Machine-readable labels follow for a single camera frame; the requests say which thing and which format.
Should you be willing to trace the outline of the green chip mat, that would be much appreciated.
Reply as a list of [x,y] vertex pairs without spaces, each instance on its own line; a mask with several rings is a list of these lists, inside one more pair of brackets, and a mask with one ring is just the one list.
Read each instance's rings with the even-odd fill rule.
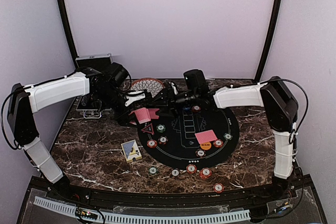
[[225,133],[224,138],[229,141],[233,138],[233,136],[230,133]]
[[164,124],[159,124],[159,125],[156,126],[156,130],[157,130],[157,132],[159,132],[159,133],[163,133],[163,132],[165,132],[166,127],[165,127]]

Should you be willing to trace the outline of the orange big blind button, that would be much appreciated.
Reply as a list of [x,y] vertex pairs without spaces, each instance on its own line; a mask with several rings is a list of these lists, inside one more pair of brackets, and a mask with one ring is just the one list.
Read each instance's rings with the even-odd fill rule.
[[200,145],[200,148],[203,149],[203,150],[210,150],[212,147],[212,144],[210,142],[207,142],[207,143],[203,143]]

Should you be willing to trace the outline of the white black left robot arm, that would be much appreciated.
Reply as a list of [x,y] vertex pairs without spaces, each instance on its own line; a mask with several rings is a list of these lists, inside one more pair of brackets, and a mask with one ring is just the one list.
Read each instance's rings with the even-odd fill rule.
[[79,68],[72,74],[23,86],[16,84],[5,99],[8,104],[7,121],[14,135],[11,148],[22,148],[44,177],[54,184],[53,191],[63,201],[74,197],[74,189],[65,181],[64,173],[40,140],[34,113],[58,102],[92,94],[114,111],[119,124],[129,123],[131,104],[145,98],[143,91],[121,91],[120,86],[129,77],[128,71],[112,63],[105,72],[93,68]]

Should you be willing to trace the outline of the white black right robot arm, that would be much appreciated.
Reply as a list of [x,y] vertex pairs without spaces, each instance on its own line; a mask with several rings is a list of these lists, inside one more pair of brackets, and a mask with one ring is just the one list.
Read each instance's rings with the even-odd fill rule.
[[177,115],[179,108],[200,105],[203,109],[225,109],[236,106],[260,106],[275,137],[276,161],[274,176],[288,179],[293,171],[294,145],[301,123],[298,119],[299,103],[286,86],[287,79],[273,76],[257,84],[236,88],[222,87],[210,90],[201,70],[184,73],[187,91],[178,92],[175,85],[166,82],[150,102],[165,115]]

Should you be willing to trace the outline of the red playing card deck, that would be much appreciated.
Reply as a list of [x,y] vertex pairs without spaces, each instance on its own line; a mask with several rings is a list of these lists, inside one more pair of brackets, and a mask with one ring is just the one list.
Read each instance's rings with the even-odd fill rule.
[[139,124],[143,124],[143,123],[151,121],[151,116],[147,108],[140,108],[140,109],[134,110],[130,113],[130,115],[131,114],[135,115]]

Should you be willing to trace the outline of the black chip mat front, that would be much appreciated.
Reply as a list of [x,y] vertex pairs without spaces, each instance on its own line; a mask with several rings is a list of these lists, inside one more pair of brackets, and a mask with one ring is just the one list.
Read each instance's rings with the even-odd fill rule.
[[206,155],[205,151],[203,149],[199,149],[195,152],[197,157],[204,157]]

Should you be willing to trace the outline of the red chip mat top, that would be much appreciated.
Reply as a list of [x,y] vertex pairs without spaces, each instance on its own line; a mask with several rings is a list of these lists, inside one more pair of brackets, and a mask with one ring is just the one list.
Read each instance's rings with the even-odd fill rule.
[[201,111],[201,107],[198,105],[192,106],[192,112],[197,113]]

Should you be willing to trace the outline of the red chip mat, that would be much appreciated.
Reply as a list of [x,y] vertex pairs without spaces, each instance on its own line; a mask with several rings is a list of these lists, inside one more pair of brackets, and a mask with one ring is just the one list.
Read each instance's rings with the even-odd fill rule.
[[192,112],[197,113],[201,111],[201,107],[198,105],[192,106]]
[[157,141],[156,140],[148,140],[146,144],[149,148],[156,148],[157,147]]
[[216,147],[216,148],[220,148],[224,145],[224,142],[220,139],[217,139],[213,142],[213,145]]

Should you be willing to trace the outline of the dealt red card pair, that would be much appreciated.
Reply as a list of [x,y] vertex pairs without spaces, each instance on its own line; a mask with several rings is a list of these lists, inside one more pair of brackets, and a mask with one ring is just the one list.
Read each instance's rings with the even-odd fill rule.
[[195,133],[195,137],[199,144],[212,142],[218,139],[213,130],[207,130],[207,131]]

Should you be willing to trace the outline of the black chip mat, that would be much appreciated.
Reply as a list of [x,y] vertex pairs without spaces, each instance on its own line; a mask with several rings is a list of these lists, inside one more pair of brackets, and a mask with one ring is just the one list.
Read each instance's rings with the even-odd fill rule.
[[166,136],[160,136],[158,143],[165,145],[168,142],[168,138]]
[[197,157],[204,157],[206,155],[205,151],[203,149],[199,149],[195,152]]

